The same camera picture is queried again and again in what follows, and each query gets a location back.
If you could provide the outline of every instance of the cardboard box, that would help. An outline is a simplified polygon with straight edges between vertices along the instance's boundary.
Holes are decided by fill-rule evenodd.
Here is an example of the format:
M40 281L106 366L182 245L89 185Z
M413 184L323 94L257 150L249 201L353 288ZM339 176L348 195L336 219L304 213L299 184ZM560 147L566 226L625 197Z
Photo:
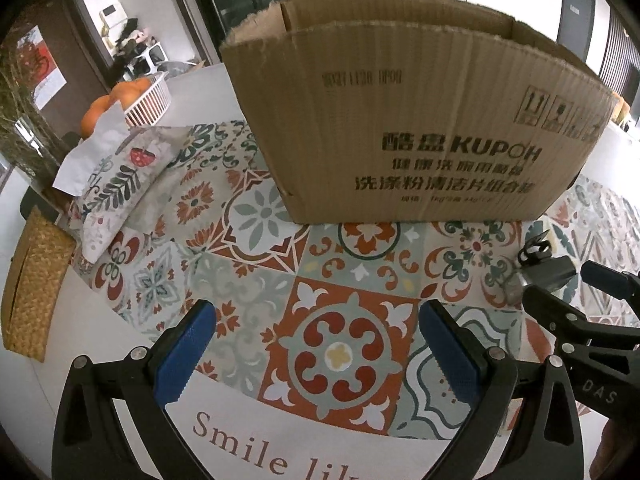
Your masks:
M538 218L614 107L570 51L457 0L283 0L221 53L300 223Z

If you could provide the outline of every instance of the tablecloth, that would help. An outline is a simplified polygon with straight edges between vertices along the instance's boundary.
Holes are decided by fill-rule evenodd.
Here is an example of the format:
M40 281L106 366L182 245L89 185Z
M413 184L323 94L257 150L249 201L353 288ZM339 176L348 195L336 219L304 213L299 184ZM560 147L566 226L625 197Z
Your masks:
M294 224L248 125L230 121L194 126L103 256L91 265L77 250L74 269L151 340L211 301L216 335L196 369L238 393L350 430L447 440L469 406L416 330L418 306L438 299L485 346L542 361L552 336L501 283L544 230L576 266L640 270L638 211L584 176L532 222ZM557 294L591 320L640 326L579 276Z

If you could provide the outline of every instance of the silver bolt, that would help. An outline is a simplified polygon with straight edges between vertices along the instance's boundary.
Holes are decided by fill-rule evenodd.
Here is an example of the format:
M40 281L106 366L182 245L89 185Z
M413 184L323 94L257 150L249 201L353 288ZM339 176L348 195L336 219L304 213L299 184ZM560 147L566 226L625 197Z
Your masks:
M131 358L139 361L140 359L144 359L146 356L146 348L143 346L137 346L131 351Z
M84 368L86 365L86 355L79 355L74 359L74 368Z
M550 355L549 356L549 363L551 363L552 366L555 366L556 368L559 368L562 366L562 359L559 358L557 355Z
M506 354L504 353L504 350L502 348L492 346L491 348L489 348L489 357L491 357L491 359L495 359L496 361L500 361L506 357Z

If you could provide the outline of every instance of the door frame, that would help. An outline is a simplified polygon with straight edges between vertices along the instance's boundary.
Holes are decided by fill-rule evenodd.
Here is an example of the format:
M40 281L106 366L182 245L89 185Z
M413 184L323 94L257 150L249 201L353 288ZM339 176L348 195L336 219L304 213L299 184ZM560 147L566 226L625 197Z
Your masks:
M113 58L95 28L84 0L63 0L65 13L80 49L106 93L111 90Z

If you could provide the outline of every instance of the fruit basket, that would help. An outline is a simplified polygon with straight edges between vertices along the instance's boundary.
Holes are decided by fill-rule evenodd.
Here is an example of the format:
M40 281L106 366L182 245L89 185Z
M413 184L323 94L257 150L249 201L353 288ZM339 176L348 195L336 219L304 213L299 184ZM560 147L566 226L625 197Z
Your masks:
M126 110L129 126L154 126L171 104L171 94L166 84L166 72L148 76L151 86Z

